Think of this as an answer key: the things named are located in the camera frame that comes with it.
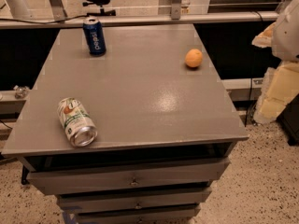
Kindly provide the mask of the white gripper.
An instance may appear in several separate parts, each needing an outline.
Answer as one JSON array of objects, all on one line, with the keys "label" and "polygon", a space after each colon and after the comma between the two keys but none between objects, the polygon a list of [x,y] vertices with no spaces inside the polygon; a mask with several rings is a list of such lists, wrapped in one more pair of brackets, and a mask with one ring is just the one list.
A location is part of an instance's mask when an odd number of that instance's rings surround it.
[{"label": "white gripper", "polygon": [[291,0],[271,23],[256,35],[251,44],[271,47],[282,61],[278,68],[268,68],[263,77],[262,94],[258,98],[253,119],[260,124],[277,119],[286,106],[299,94],[299,0]]}]

